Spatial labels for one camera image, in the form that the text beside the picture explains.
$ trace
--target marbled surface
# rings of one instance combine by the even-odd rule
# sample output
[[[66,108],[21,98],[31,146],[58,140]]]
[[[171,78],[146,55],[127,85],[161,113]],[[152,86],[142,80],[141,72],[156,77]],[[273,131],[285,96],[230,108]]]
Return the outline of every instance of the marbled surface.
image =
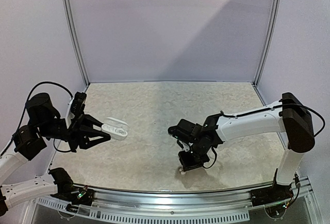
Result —
[[[128,137],[77,153],[56,153],[52,168],[63,167],[76,183],[144,191],[193,191],[271,181],[283,146],[276,133],[238,138],[216,149],[210,169],[178,172],[180,147],[167,133],[181,118],[203,124],[221,110],[234,113],[262,106],[249,83],[91,84],[85,113],[99,121],[126,121]],[[62,142],[62,150],[68,144]],[[210,152],[210,163],[214,155]]]

